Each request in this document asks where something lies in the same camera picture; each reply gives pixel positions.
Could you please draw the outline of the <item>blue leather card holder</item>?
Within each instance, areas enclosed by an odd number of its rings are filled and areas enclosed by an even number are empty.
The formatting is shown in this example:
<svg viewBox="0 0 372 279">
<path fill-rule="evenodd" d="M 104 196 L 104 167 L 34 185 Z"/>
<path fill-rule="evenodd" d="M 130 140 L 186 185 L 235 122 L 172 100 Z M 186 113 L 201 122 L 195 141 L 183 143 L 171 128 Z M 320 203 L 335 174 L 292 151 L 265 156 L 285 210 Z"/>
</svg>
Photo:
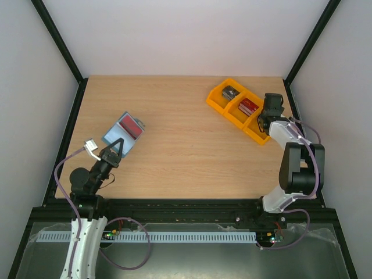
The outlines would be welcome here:
<svg viewBox="0 0 372 279">
<path fill-rule="evenodd" d="M 111 142 L 119 139 L 119 138 L 123 138 L 124 139 L 124 147 L 123 147 L 123 157 L 122 158 L 125 158 L 126 155 L 132 150 L 132 148 L 134 147 L 135 143 L 139 140 L 138 139 L 133 139 L 119 124 L 119 120 L 125 115 L 125 114 L 129 114 L 129 112 L 125 111 L 124 114 L 114 123 L 113 126 L 111 126 L 111 128 L 104 134 L 104 136 L 102 137 L 102 141 L 108 145 L 110 144 Z M 139 124 L 140 126 L 144 129 L 145 131 L 145 125 L 143 124 L 143 122 L 141 122 L 139 119 L 136 119 L 134 118 Z"/>
</svg>

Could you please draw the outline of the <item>red credit card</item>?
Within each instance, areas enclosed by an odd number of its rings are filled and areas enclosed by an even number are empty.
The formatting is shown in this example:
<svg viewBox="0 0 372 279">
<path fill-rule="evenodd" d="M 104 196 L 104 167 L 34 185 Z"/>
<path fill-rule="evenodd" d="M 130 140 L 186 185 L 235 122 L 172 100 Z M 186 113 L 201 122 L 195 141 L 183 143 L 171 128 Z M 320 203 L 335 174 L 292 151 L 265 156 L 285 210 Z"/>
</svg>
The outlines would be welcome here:
<svg viewBox="0 0 372 279">
<path fill-rule="evenodd" d="M 140 124 L 129 114 L 125 114 L 119 120 L 119 124 L 134 140 L 137 140 L 144 132 Z"/>
</svg>

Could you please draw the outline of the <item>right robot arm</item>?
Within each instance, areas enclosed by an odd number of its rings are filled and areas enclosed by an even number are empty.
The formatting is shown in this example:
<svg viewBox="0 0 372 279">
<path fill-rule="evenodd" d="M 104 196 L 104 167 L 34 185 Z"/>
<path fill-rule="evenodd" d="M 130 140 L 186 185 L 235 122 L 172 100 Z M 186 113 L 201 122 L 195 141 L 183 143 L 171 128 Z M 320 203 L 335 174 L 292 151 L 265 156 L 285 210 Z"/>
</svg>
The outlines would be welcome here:
<svg viewBox="0 0 372 279">
<path fill-rule="evenodd" d="M 293 118 L 287 118 L 283 97 L 266 93 L 257 118 L 261 132 L 275 140 L 284 153 L 278 174 L 278 186 L 257 202 L 253 220 L 261 228 L 274 220 L 273 214 L 285 212 L 292 203 L 314 199 L 324 184 L 325 148 L 305 138 Z"/>
</svg>

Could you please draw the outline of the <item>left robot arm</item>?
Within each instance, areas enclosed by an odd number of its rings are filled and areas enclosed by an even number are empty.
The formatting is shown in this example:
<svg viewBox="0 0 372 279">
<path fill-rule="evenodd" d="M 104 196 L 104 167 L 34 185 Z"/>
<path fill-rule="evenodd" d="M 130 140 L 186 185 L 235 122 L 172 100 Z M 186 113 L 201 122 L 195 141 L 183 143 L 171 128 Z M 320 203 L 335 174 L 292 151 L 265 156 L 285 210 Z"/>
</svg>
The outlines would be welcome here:
<svg viewBox="0 0 372 279">
<path fill-rule="evenodd" d="M 112 169 L 119 166 L 123 147 L 124 139 L 119 138 L 96 155 L 94 151 L 98 146 L 93 139 L 89 139 L 82 148 L 64 158 L 55 167 L 56 184 L 73 210 L 69 248 L 61 278 L 95 278 L 101 238 L 108 222 L 105 217 L 106 201 L 97 191 L 109 178 Z M 71 172 L 71 193 L 68 194 L 59 181 L 58 170 L 67 160 L 82 151 L 87 151 L 95 159 L 95 164 L 89 170 L 79 167 Z"/>
</svg>

